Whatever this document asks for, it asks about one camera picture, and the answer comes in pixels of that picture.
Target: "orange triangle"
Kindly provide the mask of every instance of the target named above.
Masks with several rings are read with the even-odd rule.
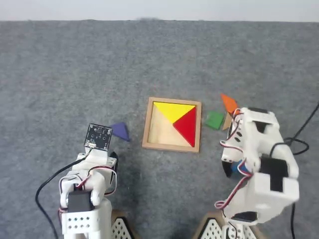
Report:
[[[235,109],[238,108],[236,101],[233,98],[231,98],[223,93],[220,95],[221,95],[221,98],[224,102],[224,105],[225,105],[227,112],[229,112],[230,114],[233,114]]]

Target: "black cable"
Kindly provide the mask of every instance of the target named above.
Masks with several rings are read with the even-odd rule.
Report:
[[[55,229],[55,226],[54,226],[54,224],[53,224],[53,221],[52,221],[52,219],[50,218],[50,216],[48,215],[48,213],[45,211],[45,209],[42,207],[42,205],[41,205],[40,202],[39,202],[39,194],[40,194],[40,191],[41,191],[53,178],[55,178],[59,173],[61,173],[61,172],[63,172],[64,170],[66,170],[66,169],[72,167],[73,165],[76,165],[76,164],[82,162],[83,160],[85,160],[85,159],[87,158],[87,156],[89,156],[89,154],[90,154],[90,152],[92,151],[92,149],[93,149],[93,148],[90,149],[90,151],[84,156],[84,158],[81,158],[81,159],[79,159],[79,160],[76,160],[76,161],[74,161],[74,162],[72,162],[72,163],[66,165],[65,167],[59,169],[57,172],[55,172],[51,177],[49,177],[44,183],[42,183],[42,184],[40,185],[40,187],[38,188],[38,190],[37,190],[36,193],[35,193],[35,203],[37,204],[37,206],[39,207],[40,211],[44,214],[44,216],[46,217],[46,219],[47,219],[48,222],[50,223],[50,226],[51,226],[51,228],[52,228],[52,230],[53,230],[54,237],[55,237],[56,239],[58,239],[59,236],[58,236],[58,233],[57,233],[57,231],[56,231],[56,229]]]
[[[234,225],[232,225],[230,222],[228,222],[234,229],[235,229],[235,239],[237,239],[237,229]]]
[[[291,216],[290,216],[290,230],[291,230],[291,236],[293,237],[293,239],[296,239],[295,229],[294,229],[295,208],[296,208],[296,203],[293,203],[293,207],[291,209]]]
[[[280,142],[280,143],[275,143],[273,145],[273,147],[270,150],[269,156],[272,157],[274,149],[276,146],[278,145],[282,145],[282,144],[286,144],[289,147],[292,145],[292,143],[295,142],[299,142],[302,143],[303,145],[305,145],[305,149],[297,152],[297,153],[293,153],[293,155],[299,155],[302,154],[304,152],[306,152],[307,150],[309,150],[309,144],[307,144],[305,141],[297,139],[297,137],[299,136],[299,134],[304,130],[304,128],[306,127],[306,125],[309,123],[309,121],[312,119],[312,117],[315,115],[315,113],[317,112],[317,110],[319,109],[319,102],[317,104],[317,106],[315,107],[315,109],[313,110],[313,112],[310,114],[310,116],[307,118],[307,120],[305,121],[305,123],[300,127],[300,129],[295,133],[295,135],[293,137],[288,137],[284,139],[284,142]],[[290,229],[291,229],[291,235],[293,237],[293,239],[295,239],[295,229],[294,229],[294,218],[295,218],[295,209],[296,209],[296,203],[293,203],[292,206],[292,211],[291,211],[291,217],[290,217]]]

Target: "red triangle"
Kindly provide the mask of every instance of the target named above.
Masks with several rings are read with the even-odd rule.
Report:
[[[173,126],[192,147],[195,147],[196,107],[179,118]]]

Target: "wooden frame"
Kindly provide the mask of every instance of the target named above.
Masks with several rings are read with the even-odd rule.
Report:
[[[154,102],[196,106],[196,130],[195,130],[195,146],[194,147],[149,142],[149,133],[150,133],[150,126],[151,126],[151,119],[152,119]],[[200,121],[201,121],[201,102],[150,97],[148,109],[147,109],[147,114],[146,114],[146,120],[145,120],[145,128],[144,128],[142,147],[143,148],[151,148],[151,149],[184,151],[184,152],[199,152]]]

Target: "tangram puzzle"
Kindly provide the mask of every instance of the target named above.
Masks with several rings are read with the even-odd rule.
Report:
[[[149,98],[142,146],[199,152],[201,102]]]

